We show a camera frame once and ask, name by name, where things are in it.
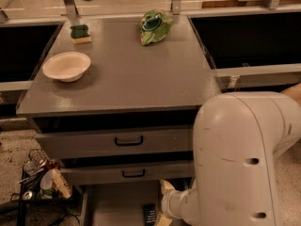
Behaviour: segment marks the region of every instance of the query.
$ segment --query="green chip bag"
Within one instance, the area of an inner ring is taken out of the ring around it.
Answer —
[[[140,21],[141,44],[146,46],[163,40],[172,24],[173,19],[167,18],[166,12],[161,9],[146,12]]]

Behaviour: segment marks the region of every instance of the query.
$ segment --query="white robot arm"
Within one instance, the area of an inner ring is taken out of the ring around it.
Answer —
[[[201,108],[193,133],[197,186],[166,190],[163,215],[200,226],[280,226],[274,157],[301,137],[300,105],[275,92],[221,94]]]

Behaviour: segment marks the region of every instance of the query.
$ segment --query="white bowl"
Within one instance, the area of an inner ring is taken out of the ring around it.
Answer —
[[[78,52],[67,52],[49,58],[43,65],[44,74],[52,79],[73,82],[83,76],[91,64],[88,56]]]

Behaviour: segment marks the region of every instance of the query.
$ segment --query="countertop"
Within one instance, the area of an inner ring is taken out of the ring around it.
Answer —
[[[165,40],[142,46],[139,17],[66,21],[45,61],[63,52],[88,55],[91,66],[76,82],[35,77],[19,116],[51,116],[182,109],[220,93],[184,15],[174,16]],[[91,43],[72,44],[70,26],[87,24]]]

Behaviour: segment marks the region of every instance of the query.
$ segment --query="speckled floor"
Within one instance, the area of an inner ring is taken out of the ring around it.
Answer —
[[[28,160],[31,149],[39,144],[34,139],[35,132],[22,119],[0,120],[0,204],[8,202],[13,193],[18,193],[22,166]],[[283,226],[301,225],[301,143],[295,144],[275,162],[280,212]],[[30,207],[26,225],[46,226],[66,213],[79,214],[80,207],[43,206]],[[0,225],[16,225],[17,213],[0,216]],[[75,218],[68,218],[62,225],[78,225]]]

